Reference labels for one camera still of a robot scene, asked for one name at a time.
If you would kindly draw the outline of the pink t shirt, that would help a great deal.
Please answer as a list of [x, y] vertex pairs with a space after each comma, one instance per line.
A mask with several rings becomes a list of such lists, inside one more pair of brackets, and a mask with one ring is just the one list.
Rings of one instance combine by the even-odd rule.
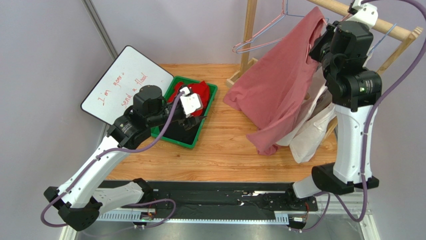
[[228, 90], [223, 102], [257, 127], [246, 138], [259, 155], [273, 155], [277, 142], [297, 125], [318, 62], [309, 56], [325, 17], [314, 7]]

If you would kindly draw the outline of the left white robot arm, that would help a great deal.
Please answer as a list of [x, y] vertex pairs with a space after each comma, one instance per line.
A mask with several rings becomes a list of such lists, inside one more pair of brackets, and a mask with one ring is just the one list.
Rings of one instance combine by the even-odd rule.
[[152, 128], [166, 131], [177, 122], [189, 130], [202, 121], [198, 112], [203, 107], [200, 95], [187, 85], [179, 88], [172, 102], [158, 86], [143, 86], [87, 162], [65, 183], [44, 191], [47, 206], [57, 210], [64, 227], [83, 231], [117, 208], [154, 205], [154, 190], [142, 178], [115, 188], [101, 188], [101, 184], [127, 156], [142, 152], [140, 145], [151, 136]]

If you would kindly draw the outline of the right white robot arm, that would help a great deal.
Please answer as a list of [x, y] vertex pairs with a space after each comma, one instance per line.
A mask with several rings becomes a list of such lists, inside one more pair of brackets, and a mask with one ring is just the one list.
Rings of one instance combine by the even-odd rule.
[[335, 162], [314, 166], [310, 176], [292, 185], [299, 199], [320, 192], [335, 195], [379, 186], [370, 167], [371, 136], [382, 95], [380, 75], [364, 64], [374, 36], [365, 23], [335, 21], [314, 42], [309, 56], [321, 64], [338, 123]]

